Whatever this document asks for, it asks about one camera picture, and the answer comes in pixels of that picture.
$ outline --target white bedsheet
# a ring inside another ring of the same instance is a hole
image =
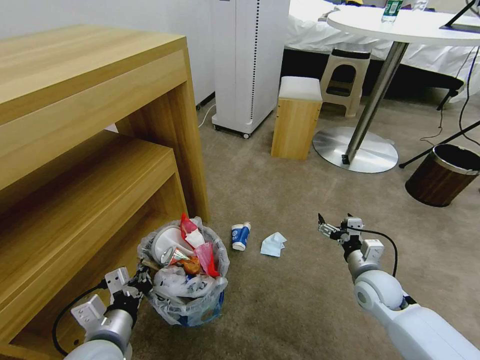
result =
[[[285,47],[325,54],[329,54],[333,48],[367,51],[373,57],[384,60],[392,45],[391,41],[346,33],[331,27],[325,21],[318,21],[318,18],[335,6],[342,9],[346,5],[334,5],[324,0],[290,0]],[[412,43],[401,63],[463,80],[465,86],[460,94],[451,99],[451,102],[457,102],[467,97],[467,76],[476,49],[471,50],[472,47]],[[480,56],[476,59],[470,79],[470,95],[480,92],[479,65]]]

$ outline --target wooden stool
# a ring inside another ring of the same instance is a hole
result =
[[[271,156],[305,160],[322,107],[320,82],[316,78],[281,78]]]
[[[326,64],[320,81],[323,101],[345,106],[345,117],[354,117],[359,109],[360,98],[362,97],[362,85],[369,63],[369,52],[333,49],[328,57],[328,63]],[[334,71],[342,65],[354,68],[355,73],[352,82],[332,80]]]

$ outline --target crumpled tissue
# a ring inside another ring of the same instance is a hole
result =
[[[273,233],[262,241],[260,254],[279,258],[280,250],[285,249],[284,242],[286,241],[287,239],[281,233]]]

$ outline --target brown wastebasket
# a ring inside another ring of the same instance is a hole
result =
[[[405,183],[416,200],[446,207],[480,174],[480,156],[464,147],[439,144],[433,147]]]

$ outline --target white round table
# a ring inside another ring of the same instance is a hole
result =
[[[334,127],[319,131],[313,147],[330,163],[360,173],[381,173],[393,168],[399,159],[391,141],[368,132],[380,100],[410,43],[442,46],[480,46],[480,34],[440,29],[454,15],[442,12],[400,10],[393,24],[382,23],[384,9],[373,7],[344,8],[328,15],[327,23],[346,33],[392,40],[378,79],[356,128]],[[480,26],[480,19],[462,16],[461,24]]]

